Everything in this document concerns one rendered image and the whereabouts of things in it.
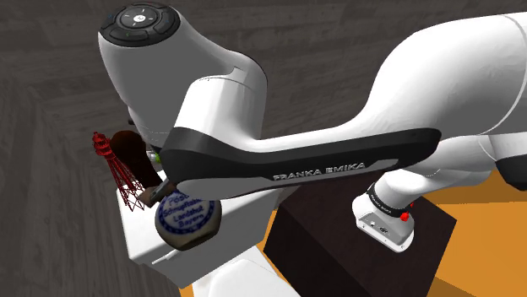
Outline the grey jar with blue print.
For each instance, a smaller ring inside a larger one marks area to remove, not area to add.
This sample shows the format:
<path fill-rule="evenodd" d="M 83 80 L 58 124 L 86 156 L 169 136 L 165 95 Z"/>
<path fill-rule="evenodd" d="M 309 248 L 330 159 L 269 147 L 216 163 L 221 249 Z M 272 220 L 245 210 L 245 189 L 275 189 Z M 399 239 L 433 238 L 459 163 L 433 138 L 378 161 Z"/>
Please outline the grey jar with blue print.
<path fill-rule="evenodd" d="M 222 205 L 189 197 L 178 190 L 163 198 L 155 211 L 155 227 L 171 247 L 186 251 L 214 237 L 219 229 Z"/>

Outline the dark brown bottle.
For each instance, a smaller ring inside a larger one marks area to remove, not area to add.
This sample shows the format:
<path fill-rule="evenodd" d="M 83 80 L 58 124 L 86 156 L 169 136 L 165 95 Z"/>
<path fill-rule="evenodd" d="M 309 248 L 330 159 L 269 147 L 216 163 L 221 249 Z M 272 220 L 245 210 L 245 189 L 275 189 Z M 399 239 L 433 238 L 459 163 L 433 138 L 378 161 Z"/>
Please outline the dark brown bottle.
<path fill-rule="evenodd" d="M 161 192 L 161 197 L 150 198 L 162 180 L 151 164 L 146 154 L 146 144 L 138 133 L 130 130 L 116 132 L 111 138 L 110 146 L 116 157 L 131 170 L 132 175 L 143 186 L 144 191 L 139 195 L 139 200 L 148 208 L 152 208 L 175 190 L 173 185 L 169 185 Z"/>

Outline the dark robot stand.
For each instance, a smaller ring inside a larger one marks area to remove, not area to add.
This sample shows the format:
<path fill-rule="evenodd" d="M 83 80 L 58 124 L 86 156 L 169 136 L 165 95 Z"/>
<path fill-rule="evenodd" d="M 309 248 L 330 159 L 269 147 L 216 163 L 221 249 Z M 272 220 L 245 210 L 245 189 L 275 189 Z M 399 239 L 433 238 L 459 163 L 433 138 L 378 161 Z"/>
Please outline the dark robot stand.
<path fill-rule="evenodd" d="M 351 201 L 377 172 L 300 186 L 281 203 L 264 252 L 301 297 L 426 297 L 456 224 L 419 198 L 401 253 L 356 227 Z"/>

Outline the red lattice tower figure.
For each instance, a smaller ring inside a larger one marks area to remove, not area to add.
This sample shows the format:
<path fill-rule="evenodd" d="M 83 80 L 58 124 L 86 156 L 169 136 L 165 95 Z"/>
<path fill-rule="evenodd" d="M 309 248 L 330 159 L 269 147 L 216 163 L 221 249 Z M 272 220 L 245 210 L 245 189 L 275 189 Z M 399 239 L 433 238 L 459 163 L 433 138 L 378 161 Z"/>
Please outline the red lattice tower figure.
<path fill-rule="evenodd" d="M 116 182 L 117 193 L 120 195 L 124 205 L 131 211 L 135 208 L 144 210 L 144 204 L 138 200 L 138 194 L 144 188 L 135 179 L 131 170 L 114 154 L 111 149 L 110 139 L 102 133 L 93 132 L 92 142 L 95 153 L 105 158 Z"/>

